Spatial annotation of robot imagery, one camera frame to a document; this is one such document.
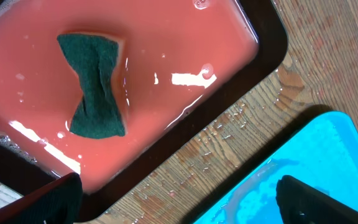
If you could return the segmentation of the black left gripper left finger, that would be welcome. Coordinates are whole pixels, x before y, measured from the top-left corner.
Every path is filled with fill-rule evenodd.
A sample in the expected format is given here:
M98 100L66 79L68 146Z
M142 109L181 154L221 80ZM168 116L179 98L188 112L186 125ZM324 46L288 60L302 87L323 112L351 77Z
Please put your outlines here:
M0 208L0 223L74 223L82 197L80 176L70 173Z

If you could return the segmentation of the green and orange sponge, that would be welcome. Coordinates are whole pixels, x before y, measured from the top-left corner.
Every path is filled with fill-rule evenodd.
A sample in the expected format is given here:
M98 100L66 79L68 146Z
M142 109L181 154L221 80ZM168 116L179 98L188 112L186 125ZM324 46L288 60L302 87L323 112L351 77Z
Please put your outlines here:
M100 35L81 33L60 34L57 41L69 66L78 75L83 92L70 132L90 139L124 136L124 123L111 85L119 44Z

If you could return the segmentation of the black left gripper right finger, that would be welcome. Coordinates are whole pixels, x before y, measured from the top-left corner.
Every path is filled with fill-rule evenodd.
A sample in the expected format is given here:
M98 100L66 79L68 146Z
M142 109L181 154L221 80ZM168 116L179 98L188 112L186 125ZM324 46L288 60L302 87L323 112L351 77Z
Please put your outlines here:
M276 202L284 224L358 224L358 211L290 175L277 182Z

